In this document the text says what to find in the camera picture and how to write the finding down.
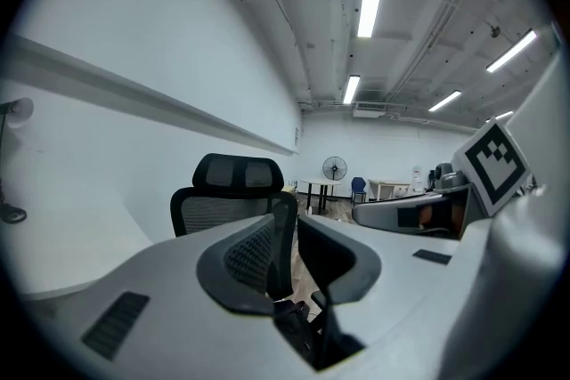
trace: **white table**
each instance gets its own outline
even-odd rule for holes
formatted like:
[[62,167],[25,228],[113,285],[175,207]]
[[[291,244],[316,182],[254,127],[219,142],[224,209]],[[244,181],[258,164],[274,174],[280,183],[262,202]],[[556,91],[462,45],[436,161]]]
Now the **white table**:
[[331,179],[322,179],[322,178],[305,178],[299,179],[301,182],[306,182],[309,184],[309,191],[307,192],[306,197],[306,210],[309,210],[311,207],[311,190],[313,189],[314,185],[320,185],[321,190],[319,191],[319,205],[317,208],[317,214],[322,214],[322,211],[326,209],[327,205],[327,191],[329,186],[334,187],[335,185],[340,185],[340,181],[332,181]]
[[1,227],[2,255],[26,300],[86,288],[152,244],[107,182],[41,158],[14,157],[6,170],[11,203],[28,218]]
[[368,200],[371,201],[373,196],[376,197],[376,201],[380,201],[380,191],[382,187],[389,187],[390,196],[388,199],[394,197],[394,192],[396,187],[409,187],[410,184],[408,182],[387,182],[387,181],[377,181],[374,179],[369,179],[368,183],[370,184],[370,191],[368,192]]

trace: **air conditioner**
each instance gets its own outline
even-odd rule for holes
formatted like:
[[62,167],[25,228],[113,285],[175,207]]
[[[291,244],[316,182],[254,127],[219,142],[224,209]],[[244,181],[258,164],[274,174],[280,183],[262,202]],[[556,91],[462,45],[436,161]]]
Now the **air conditioner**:
[[353,110],[353,117],[376,118],[385,114],[386,112],[381,105],[375,103],[356,103]]

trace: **ceiling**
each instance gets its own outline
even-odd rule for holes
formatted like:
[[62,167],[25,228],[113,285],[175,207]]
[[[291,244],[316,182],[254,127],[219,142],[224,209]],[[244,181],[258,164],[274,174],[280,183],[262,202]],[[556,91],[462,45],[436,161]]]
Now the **ceiling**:
[[[361,0],[241,1],[304,112],[350,110],[342,97],[355,74],[354,102],[378,103],[394,119],[478,128],[516,110],[557,49],[540,0],[380,0],[371,38],[356,36]],[[538,39],[488,73],[529,28]],[[454,90],[461,97],[428,112]]]

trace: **floor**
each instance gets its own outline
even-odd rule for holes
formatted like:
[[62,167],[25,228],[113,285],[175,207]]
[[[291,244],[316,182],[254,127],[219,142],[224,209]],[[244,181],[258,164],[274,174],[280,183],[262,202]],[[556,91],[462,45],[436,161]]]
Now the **floor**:
[[[304,214],[306,211],[306,195],[297,194],[298,214]],[[317,214],[317,206],[319,203],[318,196],[311,196],[311,208],[313,214]],[[327,201],[326,213],[322,214],[330,219],[340,220],[342,222],[354,223],[352,217],[352,203],[347,198],[334,198]],[[311,299],[311,294],[319,288],[314,283],[311,274],[305,267],[303,260],[298,252],[297,232],[293,238],[293,250],[291,252],[291,279],[295,293],[289,299],[295,303],[305,301],[311,308],[309,321],[321,312]]]

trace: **chair backrest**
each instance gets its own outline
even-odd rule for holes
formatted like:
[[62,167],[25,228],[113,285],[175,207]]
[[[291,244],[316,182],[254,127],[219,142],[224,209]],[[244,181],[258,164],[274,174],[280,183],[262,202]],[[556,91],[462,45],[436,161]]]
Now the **chair backrest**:
[[364,187],[366,187],[366,181],[362,177],[355,177],[352,181],[352,187],[354,192],[364,191]]
[[208,154],[192,177],[194,187],[178,190],[170,200],[177,237],[263,214],[273,214],[273,261],[267,293],[291,295],[291,248],[297,200],[283,187],[283,176],[268,158]]

